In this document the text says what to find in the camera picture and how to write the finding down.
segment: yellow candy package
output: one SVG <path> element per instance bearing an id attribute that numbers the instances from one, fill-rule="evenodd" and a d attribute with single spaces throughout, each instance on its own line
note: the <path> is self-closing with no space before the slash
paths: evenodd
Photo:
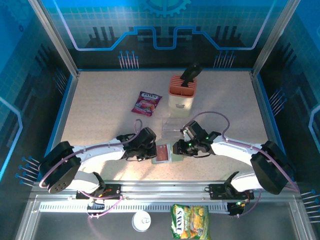
<path id="1" fill-rule="evenodd" d="M 171 216 L 171 231 L 174 239 L 211 240 L 207 206 L 174 204 L 171 207 Z"/>

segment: knife block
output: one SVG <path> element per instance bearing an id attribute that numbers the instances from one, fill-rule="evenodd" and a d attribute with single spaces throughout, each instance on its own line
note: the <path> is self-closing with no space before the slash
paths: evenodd
<path id="1" fill-rule="evenodd" d="M 181 86 L 184 80 L 179 75 L 172 76 L 168 93 L 170 117 L 187 118 L 190 115 L 192 103 L 197 89 L 197 79 L 188 83 L 188 87 Z"/>

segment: pink candy package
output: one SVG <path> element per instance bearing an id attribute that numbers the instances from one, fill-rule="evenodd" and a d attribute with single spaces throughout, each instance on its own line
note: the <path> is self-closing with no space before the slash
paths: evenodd
<path id="1" fill-rule="evenodd" d="M 152 113 L 154 112 L 161 98 L 162 96 L 141 91 L 139 98 L 131 112 L 150 117 L 152 116 Z"/>

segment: beige table surface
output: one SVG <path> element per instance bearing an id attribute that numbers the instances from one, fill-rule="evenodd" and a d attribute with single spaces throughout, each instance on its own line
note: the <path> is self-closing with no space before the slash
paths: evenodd
<path id="1" fill-rule="evenodd" d="M 108 71 L 81 72 L 64 128 L 62 141 L 71 145 L 88 145 L 109 141 L 121 134 L 133 133 L 135 119 L 162 137 L 162 122 L 170 117 L 168 86 L 172 75 L 182 71 Z M 192 116 L 203 111 L 218 111 L 230 122 L 226 135 L 230 138 L 265 143 L 266 131 L 248 72 L 203 71 L 192 106 Z M 131 112 L 140 91 L 163 96 L 151 117 Z M 197 118 L 209 133 L 222 132 L 227 123 L 213 114 Z M 225 180 L 234 171 L 249 171 L 240 161 L 212 155 L 183 161 L 151 164 L 127 162 L 124 159 L 93 165 L 85 172 L 100 173 L 104 180 Z"/>

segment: candy bag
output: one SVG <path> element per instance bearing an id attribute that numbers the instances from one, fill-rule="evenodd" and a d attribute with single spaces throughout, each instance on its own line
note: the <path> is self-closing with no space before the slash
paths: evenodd
<path id="1" fill-rule="evenodd" d="M 207 206 L 174 204 L 171 207 L 171 216 L 171 232 L 174 239 L 211 240 Z"/>
<path id="2" fill-rule="evenodd" d="M 150 117 L 161 98 L 162 96 L 141 91 L 131 112 Z"/>

